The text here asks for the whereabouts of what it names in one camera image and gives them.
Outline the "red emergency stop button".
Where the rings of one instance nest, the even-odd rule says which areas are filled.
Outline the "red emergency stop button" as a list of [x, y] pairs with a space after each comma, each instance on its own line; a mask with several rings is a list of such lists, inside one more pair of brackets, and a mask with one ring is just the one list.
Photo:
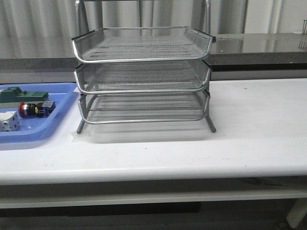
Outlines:
[[54, 101], [42, 101], [38, 103], [20, 102], [18, 113], [21, 117], [48, 117], [56, 108]]

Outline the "silver mesh tray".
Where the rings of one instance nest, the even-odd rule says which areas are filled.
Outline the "silver mesh tray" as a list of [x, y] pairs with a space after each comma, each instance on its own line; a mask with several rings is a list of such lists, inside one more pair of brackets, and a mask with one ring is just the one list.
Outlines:
[[204, 59], [214, 37], [188, 26], [101, 28], [72, 39], [82, 63]]
[[181, 122], [203, 119], [209, 101], [209, 95], [202, 92], [84, 94], [78, 107], [83, 121], [93, 125]]
[[198, 92], [209, 85], [202, 60], [80, 64], [74, 72], [85, 94]]

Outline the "blue plastic tray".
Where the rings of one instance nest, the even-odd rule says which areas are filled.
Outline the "blue plastic tray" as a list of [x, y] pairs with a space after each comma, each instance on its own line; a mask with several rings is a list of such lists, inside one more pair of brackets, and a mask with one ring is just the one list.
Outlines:
[[48, 117], [21, 117], [18, 113], [20, 102], [1, 103], [0, 112], [16, 111], [20, 122], [20, 126], [16, 131], [0, 132], [1, 144], [33, 142], [51, 136], [67, 111], [74, 104], [78, 95], [74, 91], [76, 84], [69, 82], [4, 84], [0, 86], [0, 90], [9, 87], [20, 87], [22, 91], [46, 91], [48, 92], [46, 101], [54, 101], [56, 108]]

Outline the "white electrical connector block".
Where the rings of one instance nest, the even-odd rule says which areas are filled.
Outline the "white electrical connector block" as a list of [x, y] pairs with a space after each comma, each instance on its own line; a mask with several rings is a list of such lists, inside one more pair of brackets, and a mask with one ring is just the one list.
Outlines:
[[0, 113], [0, 131], [16, 131], [20, 126], [19, 117], [16, 111], [7, 111]]

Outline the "green terminal block module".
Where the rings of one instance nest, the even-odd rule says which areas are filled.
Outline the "green terminal block module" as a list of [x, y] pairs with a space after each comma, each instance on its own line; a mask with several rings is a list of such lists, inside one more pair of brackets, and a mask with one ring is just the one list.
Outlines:
[[1, 103], [44, 101], [47, 98], [46, 91], [22, 91], [20, 87], [9, 87], [0, 91]]

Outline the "white table leg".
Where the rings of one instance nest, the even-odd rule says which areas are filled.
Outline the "white table leg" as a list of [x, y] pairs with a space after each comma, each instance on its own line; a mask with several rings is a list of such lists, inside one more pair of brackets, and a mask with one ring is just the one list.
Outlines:
[[307, 199], [299, 198], [286, 216], [287, 223], [292, 229], [296, 229], [307, 215]]

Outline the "grey metal rack frame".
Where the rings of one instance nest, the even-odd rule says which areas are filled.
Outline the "grey metal rack frame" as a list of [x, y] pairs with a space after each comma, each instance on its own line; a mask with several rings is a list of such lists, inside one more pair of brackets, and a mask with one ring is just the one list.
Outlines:
[[[76, 14], [77, 14], [77, 33], [78, 33], [78, 36], [81, 36], [83, 34], [90, 32], [89, 26], [88, 26], [87, 15], [86, 15], [85, 2], [83, 0], [78, 0], [78, 1], [76, 1], [75, 6], [76, 6]], [[79, 65], [80, 64], [93, 64], [93, 63], [82, 63], [82, 62], [79, 61]], [[203, 89], [202, 91], [198, 91], [198, 92], [206, 93], [211, 98], [210, 91], [209, 91], [209, 85], [205, 89]], [[165, 93], [166, 92], [163, 92], [163, 93], [137, 93], [137, 94], [165, 94]], [[207, 121], [207, 124], [208, 124], [210, 130], [212, 132], [215, 132], [216, 131], [215, 126], [214, 126], [214, 124], [213, 124], [213, 122], [210, 118], [210, 115], [209, 115], [209, 104], [208, 104], [208, 114], [203, 119], [205, 119]], [[77, 133], [82, 132], [85, 123], [87, 123], [87, 122], [84, 122], [83, 119], [82, 119], [80, 124], [79, 124], [79, 127], [77, 129]]]

